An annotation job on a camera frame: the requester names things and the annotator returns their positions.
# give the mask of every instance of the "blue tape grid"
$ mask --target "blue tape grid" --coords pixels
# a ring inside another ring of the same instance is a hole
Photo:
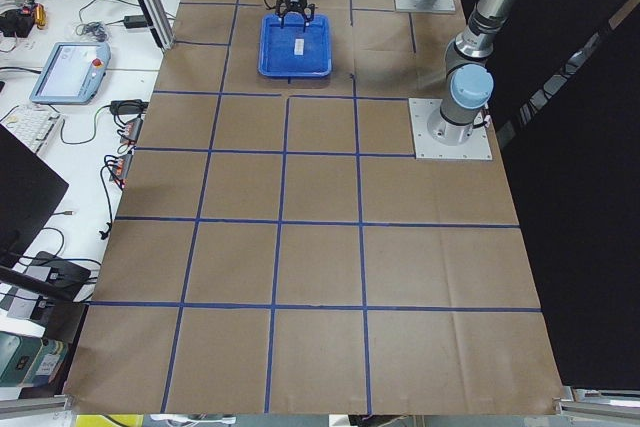
[[[176,320],[176,326],[173,336],[171,356],[169,361],[169,368],[165,380],[164,395],[162,399],[161,412],[166,412],[169,392],[171,389],[171,380],[173,375],[173,369],[175,366],[175,358],[177,353],[177,346],[180,337],[180,329],[182,324],[182,315],[184,309],[223,309],[223,310],[238,310],[238,309],[258,309],[268,310],[270,312],[270,324],[269,324],[269,346],[268,346],[268,360],[267,360],[267,375],[265,385],[265,399],[264,399],[264,412],[268,413],[271,402],[271,381],[273,371],[273,359],[274,359],[274,339],[276,334],[276,317],[279,310],[320,310],[320,311],[356,311],[362,312],[363,332],[364,332],[364,370],[365,370],[365,391],[367,412],[373,413],[372,409],[372,393],[371,393],[371,368],[370,368],[370,355],[369,355],[369,332],[368,332],[368,313],[369,312],[384,312],[384,311],[399,311],[399,312],[471,312],[471,313],[492,313],[492,312],[505,312],[505,313],[541,313],[540,308],[529,307],[445,307],[445,306],[389,306],[389,305],[369,305],[367,302],[367,287],[366,287],[366,259],[364,249],[364,236],[365,228],[367,227],[396,227],[396,228],[482,228],[482,229],[519,229],[516,224],[440,224],[440,223],[400,223],[400,222],[365,222],[363,214],[363,198],[362,198],[362,171],[361,171],[361,158],[363,157],[392,157],[392,158],[413,158],[413,154],[385,154],[385,153],[366,153],[360,150],[360,132],[359,132],[359,119],[358,102],[360,100],[398,100],[406,101],[406,98],[388,98],[388,97],[365,97],[357,95],[356,78],[352,77],[352,91],[351,96],[337,96],[337,95],[291,95],[286,100],[285,111],[285,126],[283,136],[282,150],[230,150],[230,149],[216,149],[213,147],[216,128],[218,124],[218,116],[220,112],[220,105],[223,97],[225,96],[249,96],[249,97],[282,97],[278,93],[264,93],[254,94],[246,92],[224,92],[224,84],[226,80],[228,62],[230,56],[230,46],[233,39],[235,25],[238,16],[238,10],[240,7],[256,7],[259,4],[243,4],[240,0],[236,0],[235,3],[225,2],[181,2],[181,4],[198,4],[198,5],[232,5],[234,6],[234,14],[232,20],[231,31],[229,34],[228,43],[206,43],[206,42],[192,42],[181,41],[179,43],[191,44],[191,45],[209,45],[225,47],[227,49],[223,75],[220,83],[220,89],[218,91],[211,92],[188,92],[188,91],[163,91],[155,90],[154,93],[158,94],[177,94],[177,95],[204,95],[204,96],[216,96],[217,97],[217,109],[212,126],[211,136],[209,140],[209,146],[206,149],[183,149],[183,148],[171,148],[171,147],[137,147],[136,150],[140,151],[156,151],[156,152],[200,152],[207,154],[207,160],[205,164],[205,173],[203,177],[202,187],[200,190],[200,197],[198,200],[198,208],[196,217],[140,217],[140,216],[116,216],[118,221],[157,221],[157,222],[193,222],[194,229],[191,238],[191,244],[189,248],[189,255],[187,261],[187,268],[183,280],[182,292],[179,302],[127,302],[127,301],[93,301],[91,305],[97,306],[118,306],[118,307],[170,307],[178,309],[178,316]],[[354,11],[380,11],[380,12],[392,12],[385,9],[358,9],[354,8],[353,0],[349,0],[349,12],[351,25],[353,25],[353,12]],[[413,18],[409,15],[409,22],[411,27],[411,39],[413,44],[413,51],[416,52],[416,39],[415,29],[413,25]],[[355,125],[355,139],[356,148],[354,152],[296,152],[288,151],[288,124],[290,113],[290,100],[292,98],[325,98],[325,99],[348,99],[353,101],[353,115]],[[206,193],[208,175],[213,162],[213,154],[216,153],[232,153],[232,154],[270,154],[282,156],[282,172],[280,180],[280,205],[278,210],[277,219],[222,219],[222,218],[206,218],[202,217],[202,207],[204,203],[204,197]],[[283,210],[285,202],[285,189],[286,189],[286,168],[287,168],[287,156],[295,155],[321,155],[321,156],[352,156],[356,161],[357,172],[357,198],[358,198],[358,221],[357,222],[324,222],[324,221],[291,221],[283,219]],[[271,290],[271,302],[269,304],[250,304],[250,303],[199,303],[199,302],[187,302],[187,288],[189,284],[189,277],[191,273],[191,267],[194,257],[195,245],[198,236],[198,230],[201,223],[249,223],[249,224],[270,224],[277,226],[276,234],[276,248],[275,258],[273,266],[273,284]],[[278,267],[280,258],[280,245],[281,234],[283,225],[323,225],[323,226],[353,226],[358,227],[359,232],[359,249],[360,249],[360,275],[362,281],[362,305],[302,305],[302,304],[279,304],[277,302],[277,288],[278,288]]]

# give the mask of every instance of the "blue plastic tray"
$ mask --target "blue plastic tray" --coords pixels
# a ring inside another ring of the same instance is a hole
[[[262,19],[258,71],[266,77],[325,77],[331,73],[329,19],[316,14],[303,32],[304,20],[290,14],[284,27],[275,14]]]

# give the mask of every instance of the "monitor stand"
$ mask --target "monitor stand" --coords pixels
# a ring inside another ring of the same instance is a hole
[[[28,319],[46,325],[51,316],[53,302],[72,301],[85,285],[91,271],[48,252],[39,252],[27,267],[25,274],[18,274],[17,281],[3,279],[18,289],[11,293],[24,297],[13,298],[8,317]]]

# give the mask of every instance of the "green object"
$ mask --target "green object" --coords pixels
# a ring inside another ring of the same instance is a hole
[[[0,332],[0,387],[48,384],[67,350],[58,340]]]

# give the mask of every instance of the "blue bin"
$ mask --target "blue bin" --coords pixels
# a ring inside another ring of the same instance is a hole
[[[258,71],[266,77],[326,77],[331,73],[331,29],[325,15],[316,14],[303,31],[300,15],[262,19]]]

